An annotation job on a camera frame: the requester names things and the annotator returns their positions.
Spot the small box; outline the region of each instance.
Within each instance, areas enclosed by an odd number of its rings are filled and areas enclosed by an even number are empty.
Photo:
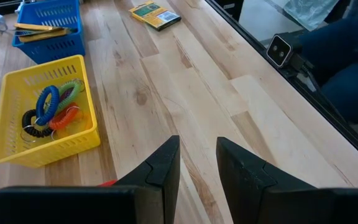
[[[147,23],[158,31],[181,20],[179,15],[168,11],[168,9],[157,5],[153,1],[148,1],[129,11],[132,13],[133,17]]]

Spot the green coiled keychain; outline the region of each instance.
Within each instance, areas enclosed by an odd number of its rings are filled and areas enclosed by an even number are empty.
[[[57,111],[55,114],[61,112],[64,108],[66,108],[70,103],[74,102],[75,98],[81,92],[81,80],[74,79],[64,83],[62,86],[59,87],[59,96],[62,96],[67,90],[72,90],[71,93],[62,101],[59,102],[57,107]]]

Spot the plastic basket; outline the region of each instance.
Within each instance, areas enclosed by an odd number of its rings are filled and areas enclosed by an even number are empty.
[[[76,127],[74,134],[53,141],[51,137],[29,142],[21,136],[22,116],[35,104],[40,92],[49,85],[60,86],[79,78],[84,81],[85,91],[75,102],[88,119],[87,128]],[[0,94],[0,163],[11,162],[27,167],[40,167],[100,145],[98,125],[81,55],[36,65],[8,73],[2,79]]]
[[[78,54],[85,55],[78,0],[43,1],[25,4],[17,22],[78,29],[76,33],[29,43],[22,43],[18,37],[14,37],[12,41],[13,47],[21,49],[37,64]]]

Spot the wooden table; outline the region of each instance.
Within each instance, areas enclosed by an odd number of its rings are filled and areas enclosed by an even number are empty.
[[[81,7],[101,145],[39,169],[0,164],[8,185],[98,185],[181,137],[176,223],[231,223],[216,164],[225,136],[316,187],[358,187],[358,151],[203,0],[156,0],[182,16],[161,32],[144,0]],[[10,29],[16,19],[7,16]],[[0,82],[33,65],[0,34]]]

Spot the black coiled keychain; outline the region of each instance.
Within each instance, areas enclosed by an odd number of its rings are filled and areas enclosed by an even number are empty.
[[[34,127],[34,125],[31,124],[31,118],[36,116],[36,110],[29,110],[27,112],[25,112],[23,114],[23,118],[22,118],[22,128],[23,130],[33,136],[33,137],[37,137],[37,138],[43,138],[43,137],[47,137],[50,136],[52,134],[52,129],[50,128],[45,128],[44,130],[38,130]]]

